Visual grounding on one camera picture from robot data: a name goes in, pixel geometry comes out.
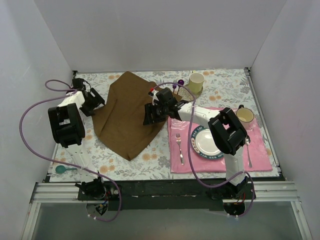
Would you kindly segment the brown cloth napkin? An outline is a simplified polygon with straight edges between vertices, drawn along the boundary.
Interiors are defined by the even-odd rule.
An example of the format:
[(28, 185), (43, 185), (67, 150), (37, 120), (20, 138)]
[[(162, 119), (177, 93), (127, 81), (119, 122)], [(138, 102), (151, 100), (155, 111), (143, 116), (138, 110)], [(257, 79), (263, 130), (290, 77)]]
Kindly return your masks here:
[(109, 87), (106, 104), (94, 111), (93, 128), (98, 139), (110, 150), (131, 161), (156, 137), (165, 122), (143, 125), (145, 104), (155, 82), (123, 73)]

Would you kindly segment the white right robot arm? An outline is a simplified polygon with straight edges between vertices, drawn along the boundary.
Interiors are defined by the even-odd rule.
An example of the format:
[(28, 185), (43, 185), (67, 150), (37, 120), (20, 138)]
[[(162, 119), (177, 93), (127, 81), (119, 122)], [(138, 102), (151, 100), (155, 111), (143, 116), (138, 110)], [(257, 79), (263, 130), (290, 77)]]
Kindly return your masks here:
[(225, 181), (209, 185), (199, 177), (196, 180), (210, 189), (213, 199), (237, 199), (242, 196), (248, 183), (243, 161), (243, 147), (248, 134), (234, 111), (226, 107), (215, 114), (210, 109), (196, 106), (194, 101), (178, 101), (167, 87), (159, 91), (152, 88), (148, 95), (152, 102), (144, 106), (143, 125), (161, 123), (170, 117), (209, 129), (215, 146), (223, 153)]

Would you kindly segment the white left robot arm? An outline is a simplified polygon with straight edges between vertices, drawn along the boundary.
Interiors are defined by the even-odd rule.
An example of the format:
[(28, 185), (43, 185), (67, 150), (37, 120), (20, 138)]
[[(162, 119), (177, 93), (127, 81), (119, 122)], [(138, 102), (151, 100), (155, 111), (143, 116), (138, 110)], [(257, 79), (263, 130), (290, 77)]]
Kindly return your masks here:
[(87, 84), (83, 78), (74, 78), (66, 98), (58, 106), (48, 109), (48, 117), (55, 142), (69, 153), (73, 164), (79, 166), (81, 183), (75, 186), (86, 196), (101, 200), (107, 190), (103, 179), (93, 173), (97, 169), (83, 145), (86, 131), (80, 112), (87, 117), (93, 116), (94, 109), (104, 105), (105, 100), (94, 88), (87, 90)]

